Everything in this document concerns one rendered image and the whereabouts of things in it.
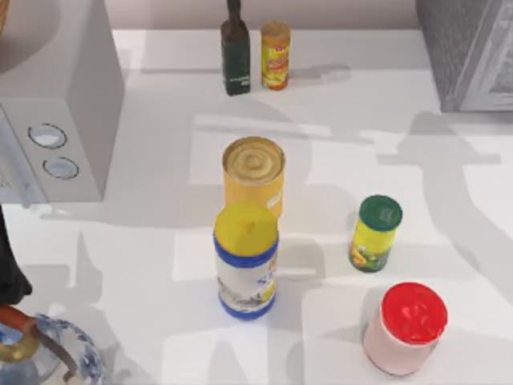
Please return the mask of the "white blue yellow-lid jar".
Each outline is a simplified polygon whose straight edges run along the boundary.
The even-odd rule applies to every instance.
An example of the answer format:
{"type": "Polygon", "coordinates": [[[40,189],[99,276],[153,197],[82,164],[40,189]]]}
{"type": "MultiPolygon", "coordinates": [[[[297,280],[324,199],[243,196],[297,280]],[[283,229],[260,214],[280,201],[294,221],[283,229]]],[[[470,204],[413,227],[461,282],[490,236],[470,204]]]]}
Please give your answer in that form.
{"type": "Polygon", "coordinates": [[[218,298],[241,320],[265,315],[277,292],[278,222],[271,211],[251,201],[226,205],[213,232],[218,298]]]}

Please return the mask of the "yellow green-lid jar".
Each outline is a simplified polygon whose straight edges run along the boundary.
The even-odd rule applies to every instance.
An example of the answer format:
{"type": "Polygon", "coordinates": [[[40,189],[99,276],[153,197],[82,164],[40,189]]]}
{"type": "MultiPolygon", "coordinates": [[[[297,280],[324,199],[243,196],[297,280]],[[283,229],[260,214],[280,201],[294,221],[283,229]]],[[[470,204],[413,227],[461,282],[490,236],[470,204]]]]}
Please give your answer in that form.
{"type": "Polygon", "coordinates": [[[349,243],[349,260],[355,269],[376,273],[385,267],[402,218],[401,205],[387,195],[374,194],[360,204],[349,243]]]}

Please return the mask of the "dark green glass bottle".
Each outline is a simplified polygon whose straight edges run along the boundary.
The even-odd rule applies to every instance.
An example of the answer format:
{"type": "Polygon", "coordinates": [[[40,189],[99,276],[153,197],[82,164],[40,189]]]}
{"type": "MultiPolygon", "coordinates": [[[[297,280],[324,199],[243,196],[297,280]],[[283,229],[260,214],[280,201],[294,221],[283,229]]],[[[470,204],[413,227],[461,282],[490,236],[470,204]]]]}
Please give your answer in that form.
{"type": "Polygon", "coordinates": [[[224,88],[229,96],[249,93],[251,56],[248,28],[241,18],[241,0],[227,0],[228,18],[220,27],[224,88]]]}

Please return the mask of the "pink red-lid jar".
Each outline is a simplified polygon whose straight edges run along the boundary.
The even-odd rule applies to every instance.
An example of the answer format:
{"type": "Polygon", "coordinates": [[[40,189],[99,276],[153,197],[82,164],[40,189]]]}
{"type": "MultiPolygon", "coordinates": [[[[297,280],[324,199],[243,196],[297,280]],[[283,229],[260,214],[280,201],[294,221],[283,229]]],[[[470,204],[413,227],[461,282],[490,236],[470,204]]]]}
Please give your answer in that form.
{"type": "Polygon", "coordinates": [[[366,356],[389,375],[412,375],[432,354],[448,320],[436,291],[420,282],[399,282],[370,317],[363,337],[366,356]]]}

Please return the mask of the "tan ribbed-lid can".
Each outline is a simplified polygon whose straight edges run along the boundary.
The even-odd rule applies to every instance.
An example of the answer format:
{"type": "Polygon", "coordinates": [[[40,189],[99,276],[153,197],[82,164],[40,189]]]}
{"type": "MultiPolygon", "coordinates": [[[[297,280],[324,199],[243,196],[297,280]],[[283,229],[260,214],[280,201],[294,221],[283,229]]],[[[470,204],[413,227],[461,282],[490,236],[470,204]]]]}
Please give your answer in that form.
{"type": "Polygon", "coordinates": [[[247,136],[233,141],[222,156],[224,203],[251,201],[279,218],[283,210],[285,153],[274,141],[247,136]]]}

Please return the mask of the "larger microwave knob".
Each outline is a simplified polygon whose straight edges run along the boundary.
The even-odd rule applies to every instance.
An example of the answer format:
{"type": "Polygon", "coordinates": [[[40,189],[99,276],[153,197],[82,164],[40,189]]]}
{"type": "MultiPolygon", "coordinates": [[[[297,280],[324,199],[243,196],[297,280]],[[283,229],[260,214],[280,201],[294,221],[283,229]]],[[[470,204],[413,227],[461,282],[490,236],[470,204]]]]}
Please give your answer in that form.
{"type": "Polygon", "coordinates": [[[28,128],[30,139],[42,148],[61,148],[67,143],[66,133],[53,124],[40,124],[28,128]]]}

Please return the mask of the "smaller microwave knob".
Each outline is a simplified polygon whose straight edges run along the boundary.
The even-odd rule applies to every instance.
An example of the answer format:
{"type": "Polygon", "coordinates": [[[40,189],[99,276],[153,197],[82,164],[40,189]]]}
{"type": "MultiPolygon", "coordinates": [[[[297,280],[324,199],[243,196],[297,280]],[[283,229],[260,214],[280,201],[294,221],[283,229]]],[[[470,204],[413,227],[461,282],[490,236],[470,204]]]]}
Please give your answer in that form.
{"type": "Polygon", "coordinates": [[[66,157],[45,160],[42,166],[48,175],[57,179],[69,180],[79,174],[79,166],[66,157]]]}

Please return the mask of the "blue and white teapot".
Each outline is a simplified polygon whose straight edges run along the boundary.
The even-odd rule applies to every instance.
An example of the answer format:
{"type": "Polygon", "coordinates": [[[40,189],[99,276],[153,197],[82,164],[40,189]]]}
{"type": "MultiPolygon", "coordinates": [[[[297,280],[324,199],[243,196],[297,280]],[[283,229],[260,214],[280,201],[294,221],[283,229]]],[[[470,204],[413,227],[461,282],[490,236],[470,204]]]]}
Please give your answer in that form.
{"type": "Polygon", "coordinates": [[[107,368],[74,323],[2,305],[0,385],[107,385],[107,368]]]}

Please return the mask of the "yellow and orange can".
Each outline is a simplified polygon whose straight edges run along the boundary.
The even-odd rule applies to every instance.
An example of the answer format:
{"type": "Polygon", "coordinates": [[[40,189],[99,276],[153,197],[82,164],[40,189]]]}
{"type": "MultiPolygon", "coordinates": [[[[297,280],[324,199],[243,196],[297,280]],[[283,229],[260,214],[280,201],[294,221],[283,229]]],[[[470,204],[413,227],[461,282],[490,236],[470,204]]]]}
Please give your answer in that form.
{"type": "Polygon", "coordinates": [[[280,91],[289,81],[291,30],[284,22],[267,22],[261,27],[261,83],[280,91]]]}

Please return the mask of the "pale microwave oven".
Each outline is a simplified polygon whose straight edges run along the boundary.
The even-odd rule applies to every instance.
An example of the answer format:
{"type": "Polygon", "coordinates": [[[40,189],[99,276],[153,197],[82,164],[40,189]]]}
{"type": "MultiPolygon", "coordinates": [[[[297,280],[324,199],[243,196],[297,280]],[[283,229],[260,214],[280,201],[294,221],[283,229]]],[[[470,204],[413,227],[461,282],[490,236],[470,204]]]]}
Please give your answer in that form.
{"type": "Polygon", "coordinates": [[[115,146],[124,81],[105,0],[9,0],[0,34],[0,204],[101,201],[115,146]],[[28,128],[67,135],[42,148],[28,128]],[[66,157],[77,177],[48,175],[66,157]]]}

